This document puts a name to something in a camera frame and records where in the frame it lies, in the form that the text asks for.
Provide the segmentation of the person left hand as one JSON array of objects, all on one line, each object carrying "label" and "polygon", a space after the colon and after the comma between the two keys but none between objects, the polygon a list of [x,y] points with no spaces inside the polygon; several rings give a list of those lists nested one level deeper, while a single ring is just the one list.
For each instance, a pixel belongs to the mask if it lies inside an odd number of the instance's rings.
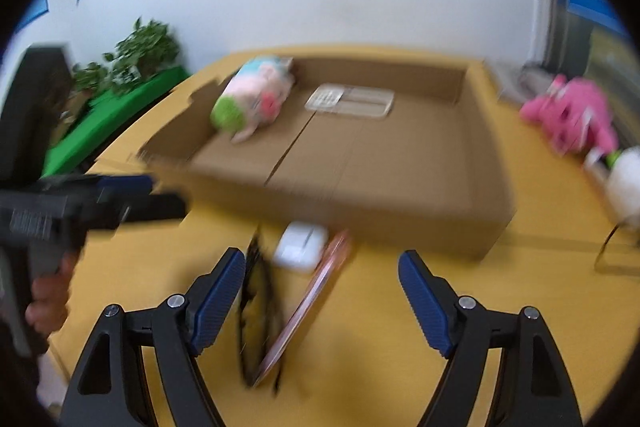
[{"label": "person left hand", "polygon": [[32,282],[32,302],[25,311],[25,319],[44,338],[62,329],[66,322],[70,282],[78,260],[78,253],[67,253],[58,272]]}]

